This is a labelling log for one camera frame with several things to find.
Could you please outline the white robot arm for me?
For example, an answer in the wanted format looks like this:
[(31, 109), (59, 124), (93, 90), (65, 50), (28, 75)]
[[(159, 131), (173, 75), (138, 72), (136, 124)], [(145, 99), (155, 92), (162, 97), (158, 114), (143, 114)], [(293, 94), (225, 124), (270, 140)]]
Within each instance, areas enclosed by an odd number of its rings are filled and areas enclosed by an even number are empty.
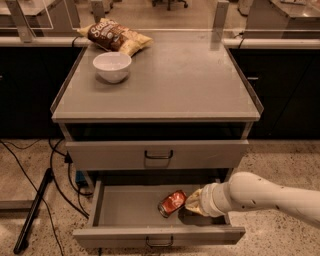
[(187, 198), (185, 208), (206, 217), (275, 209), (320, 227), (319, 191), (277, 185), (250, 172), (238, 172), (227, 182), (205, 185)]

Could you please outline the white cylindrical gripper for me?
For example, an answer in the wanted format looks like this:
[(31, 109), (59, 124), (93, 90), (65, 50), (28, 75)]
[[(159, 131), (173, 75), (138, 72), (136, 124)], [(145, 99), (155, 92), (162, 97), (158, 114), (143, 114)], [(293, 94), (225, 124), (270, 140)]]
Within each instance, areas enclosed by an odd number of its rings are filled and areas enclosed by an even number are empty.
[[(198, 205), (188, 205), (198, 202), (200, 200), (200, 207)], [(230, 210), (230, 200), (225, 192), (224, 183), (207, 184), (203, 189), (197, 189), (186, 199), (185, 208), (192, 213), (198, 215), (219, 217), (226, 215)]]

